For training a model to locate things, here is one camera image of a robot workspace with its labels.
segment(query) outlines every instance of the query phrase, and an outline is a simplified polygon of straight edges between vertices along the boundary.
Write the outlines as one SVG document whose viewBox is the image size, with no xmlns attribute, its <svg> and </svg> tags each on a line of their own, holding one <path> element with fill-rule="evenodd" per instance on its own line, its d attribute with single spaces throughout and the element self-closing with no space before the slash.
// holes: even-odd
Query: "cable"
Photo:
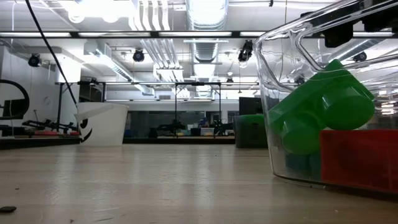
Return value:
<svg viewBox="0 0 398 224">
<path fill-rule="evenodd" d="M 11 56 L 10 56 L 10 75 L 12 78 L 12 57 Z M 12 106 L 12 100 L 10 100 L 10 107 L 9 107 L 10 117 L 12 117 L 11 106 Z M 12 136 L 14 137 L 14 123 L 12 122 L 12 119 L 10 121 L 11 121 L 11 133 L 12 133 Z"/>
<path fill-rule="evenodd" d="M 12 100 L 10 100 L 10 108 L 9 108 L 9 111 L 10 111 L 10 116 L 12 116 L 12 112 L 11 112 L 11 105 L 12 105 Z M 12 122 L 12 119 L 11 119 L 10 121 L 11 121 L 11 131 L 12 131 L 12 136 L 14 136 L 14 123 Z"/>
<path fill-rule="evenodd" d="M 30 12 L 30 14 L 32 15 L 32 18 L 33 18 L 33 20 L 34 20 L 34 22 L 35 22 L 35 24 L 36 24 L 36 26 L 37 26 L 37 29 L 38 29 L 39 32 L 40 32 L 40 35 L 42 36 L 42 38 L 43 38 L 43 40 L 44 40 L 44 42 L 45 42 L 47 48 L 49 49 L 49 51 L 50 51 L 52 57 L 54 58 L 55 63 L 57 64 L 57 67 L 58 67 L 58 69 L 60 70 L 60 73 L 61 73 L 63 79 L 65 80 L 65 84 L 66 84 L 67 87 L 68 87 L 70 96 L 72 97 L 72 100 L 73 100 L 75 106 L 77 107 L 77 105 L 76 105 L 77 102 L 76 102 L 75 96 L 73 96 L 72 89 L 70 88 L 70 85 L 69 85 L 69 83 L 68 83 L 68 80 L 67 80 L 65 74 L 63 73 L 61 64 L 60 64 L 60 62 L 58 61 L 58 58 L 57 58 L 57 56 L 55 55 L 54 51 L 52 50 L 52 48 L 51 48 L 49 42 L 47 41 L 47 38 L 44 36 L 43 30 L 42 30 L 42 28 L 40 27 L 40 24 L 39 24 L 39 22 L 38 22 L 38 20 L 37 20 L 37 18 L 36 18 L 36 16 L 35 16 L 35 13 L 33 12 L 33 9 L 32 9 L 32 6 L 30 5 L 29 0 L 25 0 L 25 2 L 26 2 L 26 6 L 28 7 L 29 12 Z"/>
</svg>

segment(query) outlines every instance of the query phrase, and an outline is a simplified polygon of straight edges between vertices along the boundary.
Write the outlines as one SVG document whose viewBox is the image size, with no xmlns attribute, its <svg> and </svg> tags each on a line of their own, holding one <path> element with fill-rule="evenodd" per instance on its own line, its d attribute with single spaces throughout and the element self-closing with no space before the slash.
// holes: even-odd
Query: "fluorescent light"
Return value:
<svg viewBox="0 0 398 224">
<path fill-rule="evenodd" d="M 211 102 L 213 100 L 201 100 L 201 99 L 194 99 L 194 100 L 188 100 L 190 102 Z"/>
<path fill-rule="evenodd" d="M 126 82 L 126 83 L 118 83 L 118 82 L 109 82 L 106 83 L 107 85 L 131 85 L 131 83 Z"/>
<path fill-rule="evenodd" d="M 184 40 L 186 44 L 196 44 L 196 43 L 210 43 L 210 44 L 218 44 L 218 43 L 229 43 L 229 40 Z"/>
<path fill-rule="evenodd" d="M 79 32 L 80 37 L 150 37 L 149 32 Z"/>
<path fill-rule="evenodd" d="M 148 99 L 148 100 L 133 100 L 133 101 L 142 101 L 142 102 L 147 102 L 147 101 L 157 101 L 156 99 Z"/>
<path fill-rule="evenodd" d="M 106 101 L 122 102 L 122 101 L 130 101 L 130 100 L 106 100 Z"/>
<path fill-rule="evenodd" d="M 162 82 L 149 82 L 149 83 L 147 83 L 147 82 L 140 82 L 139 83 L 140 85 L 175 85 L 175 83 L 172 83 L 172 82 L 164 82 L 164 83 L 162 83 Z"/>
<path fill-rule="evenodd" d="M 392 32 L 354 32 L 354 37 L 392 37 Z"/>
<path fill-rule="evenodd" d="M 228 83 L 228 82 L 222 82 L 222 85 L 258 85 L 259 83 L 257 82 L 244 82 L 244 83 Z"/>
<path fill-rule="evenodd" d="M 265 34 L 265 32 L 241 32 L 240 36 L 241 37 L 259 37 L 262 34 Z"/>
<path fill-rule="evenodd" d="M 218 31 L 188 31 L 188 32 L 159 32 L 161 37 L 230 37 L 232 32 Z"/>
<path fill-rule="evenodd" d="M 70 37 L 68 32 L 44 32 L 46 37 Z M 40 32 L 0 32 L 0 37 L 41 37 Z"/>
</svg>

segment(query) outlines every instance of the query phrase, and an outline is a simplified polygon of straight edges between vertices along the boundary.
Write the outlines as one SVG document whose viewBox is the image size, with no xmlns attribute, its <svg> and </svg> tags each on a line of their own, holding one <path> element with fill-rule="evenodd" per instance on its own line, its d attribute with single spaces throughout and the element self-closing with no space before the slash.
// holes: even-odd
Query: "red box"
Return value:
<svg viewBox="0 0 398 224">
<path fill-rule="evenodd" d="M 322 181 L 398 193 L 398 130 L 321 131 Z"/>
</svg>

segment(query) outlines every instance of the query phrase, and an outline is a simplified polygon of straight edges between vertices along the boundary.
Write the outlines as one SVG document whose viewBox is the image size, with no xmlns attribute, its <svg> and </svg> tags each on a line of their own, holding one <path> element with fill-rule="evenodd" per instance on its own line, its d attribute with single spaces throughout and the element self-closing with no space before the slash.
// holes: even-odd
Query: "floor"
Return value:
<svg viewBox="0 0 398 224">
<path fill-rule="evenodd" d="M 0 151 L 0 223 L 398 223 L 398 203 L 288 184 L 229 145 Z"/>
</svg>

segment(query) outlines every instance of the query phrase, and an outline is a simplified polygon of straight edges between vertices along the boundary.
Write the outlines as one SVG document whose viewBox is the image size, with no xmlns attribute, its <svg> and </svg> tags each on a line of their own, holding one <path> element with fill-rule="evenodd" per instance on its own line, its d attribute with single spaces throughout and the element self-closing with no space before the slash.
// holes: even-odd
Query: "transparent plastic bin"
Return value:
<svg viewBox="0 0 398 224">
<path fill-rule="evenodd" d="M 397 192 L 398 132 L 360 144 L 398 127 L 398 39 L 388 23 L 396 15 L 396 0 L 340 1 L 255 41 L 275 175 Z M 349 142 L 332 144 L 347 133 Z"/>
</svg>

